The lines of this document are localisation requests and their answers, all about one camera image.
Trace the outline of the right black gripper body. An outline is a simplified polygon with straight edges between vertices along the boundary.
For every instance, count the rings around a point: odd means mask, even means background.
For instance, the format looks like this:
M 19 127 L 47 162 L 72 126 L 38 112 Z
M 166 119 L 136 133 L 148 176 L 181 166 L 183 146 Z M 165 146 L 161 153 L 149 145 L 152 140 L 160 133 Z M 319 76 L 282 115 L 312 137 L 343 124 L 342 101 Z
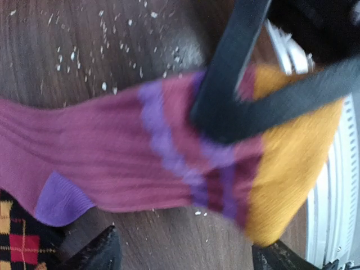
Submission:
M 359 54 L 359 1 L 272 1 L 269 20 L 318 64 Z

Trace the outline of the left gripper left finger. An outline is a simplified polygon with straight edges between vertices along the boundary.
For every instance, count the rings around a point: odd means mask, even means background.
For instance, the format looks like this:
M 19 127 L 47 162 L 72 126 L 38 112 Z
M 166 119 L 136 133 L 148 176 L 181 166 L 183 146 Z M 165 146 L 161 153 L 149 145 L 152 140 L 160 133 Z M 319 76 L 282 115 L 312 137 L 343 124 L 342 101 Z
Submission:
M 56 269 L 120 270 L 122 248 L 120 235 L 115 226 L 109 226 L 89 242 L 82 250 Z

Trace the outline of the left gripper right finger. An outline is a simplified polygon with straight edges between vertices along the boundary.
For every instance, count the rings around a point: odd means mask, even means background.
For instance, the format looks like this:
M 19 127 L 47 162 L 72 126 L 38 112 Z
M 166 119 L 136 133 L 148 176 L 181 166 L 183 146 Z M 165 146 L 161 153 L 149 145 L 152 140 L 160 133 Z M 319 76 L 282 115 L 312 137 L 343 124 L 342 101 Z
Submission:
M 337 269 L 338 261 L 328 263 L 322 268 L 304 260 L 287 247 L 282 241 L 276 241 L 267 247 L 252 246 L 254 270 L 320 270 Z

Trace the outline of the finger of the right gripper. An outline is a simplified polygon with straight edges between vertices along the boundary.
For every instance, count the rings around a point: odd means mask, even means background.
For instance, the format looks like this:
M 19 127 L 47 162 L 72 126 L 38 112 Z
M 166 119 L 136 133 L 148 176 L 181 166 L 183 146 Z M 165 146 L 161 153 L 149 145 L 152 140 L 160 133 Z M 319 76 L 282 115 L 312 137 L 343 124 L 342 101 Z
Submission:
M 359 56 L 332 64 L 257 101 L 237 92 L 270 1 L 237 1 L 204 76 L 190 118 L 219 143 L 235 143 L 332 103 L 359 89 Z

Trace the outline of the maroon purple orange sock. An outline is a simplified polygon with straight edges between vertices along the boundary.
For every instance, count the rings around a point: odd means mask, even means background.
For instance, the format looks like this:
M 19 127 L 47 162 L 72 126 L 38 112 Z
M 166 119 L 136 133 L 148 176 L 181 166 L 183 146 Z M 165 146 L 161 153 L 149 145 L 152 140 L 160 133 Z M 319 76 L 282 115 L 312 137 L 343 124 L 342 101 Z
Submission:
M 58 110 L 1 100 L 1 188 L 49 226 L 92 207 L 194 204 L 234 220 L 260 246 L 274 243 L 316 183 L 343 102 L 222 146 L 186 119 L 203 76 L 156 80 Z

